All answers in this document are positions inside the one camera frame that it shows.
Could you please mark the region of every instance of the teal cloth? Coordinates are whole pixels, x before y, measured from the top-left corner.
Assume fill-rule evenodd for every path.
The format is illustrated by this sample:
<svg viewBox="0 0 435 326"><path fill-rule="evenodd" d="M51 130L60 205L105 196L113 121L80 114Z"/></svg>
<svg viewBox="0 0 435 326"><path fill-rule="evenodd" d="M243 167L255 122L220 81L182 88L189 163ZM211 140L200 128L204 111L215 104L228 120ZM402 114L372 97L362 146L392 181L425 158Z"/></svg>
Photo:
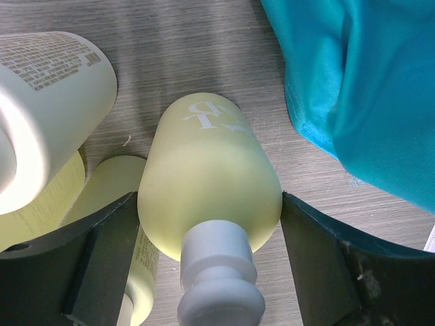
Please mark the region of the teal cloth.
<svg viewBox="0 0 435 326"><path fill-rule="evenodd" d="M435 1L263 0L295 129L435 212Z"/></svg>

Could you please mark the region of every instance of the wood grain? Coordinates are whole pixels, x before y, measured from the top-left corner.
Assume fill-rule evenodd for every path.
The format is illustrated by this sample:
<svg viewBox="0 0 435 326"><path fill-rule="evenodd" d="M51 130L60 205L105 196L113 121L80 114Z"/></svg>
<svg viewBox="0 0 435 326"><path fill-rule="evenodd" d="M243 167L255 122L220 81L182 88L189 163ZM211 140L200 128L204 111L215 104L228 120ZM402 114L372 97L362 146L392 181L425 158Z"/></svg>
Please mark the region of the wood grain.
<svg viewBox="0 0 435 326"><path fill-rule="evenodd" d="M424 246L434 223L430 214L361 184L293 130L283 60L259 0L0 0L0 22L1 34L77 33L113 63L118 100L81 148L88 171L116 155L146 157L173 101L215 92L245 113L283 189L366 232ZM267 303L262 325L302 325L281 228L255 258ZM181 295L178 263L162 257L154 310L144 325L178 325Z"/></svg>

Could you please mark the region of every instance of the bottle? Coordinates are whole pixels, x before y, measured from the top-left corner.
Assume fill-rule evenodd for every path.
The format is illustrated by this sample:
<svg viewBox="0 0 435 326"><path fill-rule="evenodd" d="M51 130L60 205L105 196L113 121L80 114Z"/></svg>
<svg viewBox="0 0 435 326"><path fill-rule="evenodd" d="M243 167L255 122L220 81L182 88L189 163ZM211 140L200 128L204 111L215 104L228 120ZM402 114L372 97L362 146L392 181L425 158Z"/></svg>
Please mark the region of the bottle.
<svg viewBox="0 0 435 326"><path fill-rule="evenodd" d="M162 115L139 188L146 235L181 260L181 326L258 325L265 305L252 251L281 215L278 177L237 106L216 94Z"/></svg>
<svg viewBox="0 0 435 326"><path fill-rule="evenodd" d="M35 199L67 163L113 107L117 82L102 51L80 36L0 35L0 90L5 214Z"/></svg>
<svg viewBox="0 0 435 326"><path fill-rule="evenodd" d="M34 201L0 215L0 251L54 231L83 189L84 180L84 165L77 151Z"/></svg>
<svg viewBox="0 0 435 326"><path fill-rule="evenodd" d="M145 163L143 158L118 156L98 165L60 226L95 213L129 192L136 192ZM140 228L118 326L139 326L150 314L154 303L158 254L156 247Z"/></svg>

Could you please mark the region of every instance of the plastic container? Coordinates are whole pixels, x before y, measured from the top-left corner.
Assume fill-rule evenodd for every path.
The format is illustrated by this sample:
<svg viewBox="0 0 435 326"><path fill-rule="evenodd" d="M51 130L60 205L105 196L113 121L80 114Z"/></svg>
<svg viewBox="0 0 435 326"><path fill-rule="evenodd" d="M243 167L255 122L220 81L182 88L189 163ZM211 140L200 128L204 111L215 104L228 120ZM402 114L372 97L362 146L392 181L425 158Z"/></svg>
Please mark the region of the plastic container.
<svg viewBox="0 0 435 326"><path fill-rule="evenodd" d="M143 158L118 156L98 165L61 225L95 213L129 192L136 192L145 163ZM141 228L128 273L118 326L139 326L150 314L154 303L158 255L157 248Z"/></svg>
<svg viewBox="0 0 435 326"><path fill-rule="evenodd" d="M251 250L270 238L281 205L276 172L234 103L198 93L165 111L138 210L148 238L181 260L182 326L260 322Z"/></svg>
<svg viewBox="0 0 435 326"><path fill-rule="evenodd" d="M0 35L0 214L37 197L109 113L116 91L110 62L80 36Z"/></svg>
<svg viewBox="0 0 435 326"><path fill-rule="evenodd" d="M30 204L0 215L0 251L54 231L83 189L85 170L78 152Z"/></svg>

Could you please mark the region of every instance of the blue fabric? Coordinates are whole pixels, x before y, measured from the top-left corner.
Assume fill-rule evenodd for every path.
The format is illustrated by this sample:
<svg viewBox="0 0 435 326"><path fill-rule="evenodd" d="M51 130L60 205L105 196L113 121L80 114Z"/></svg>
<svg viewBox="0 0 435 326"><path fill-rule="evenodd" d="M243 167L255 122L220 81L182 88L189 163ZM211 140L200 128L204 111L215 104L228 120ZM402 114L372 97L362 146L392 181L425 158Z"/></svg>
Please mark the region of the blue fabric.
<svg viewBox="0 0 435 326"><path fill-rule="evenodd" d="M435 1L263 0L295 129L435 211Z"/></svg>

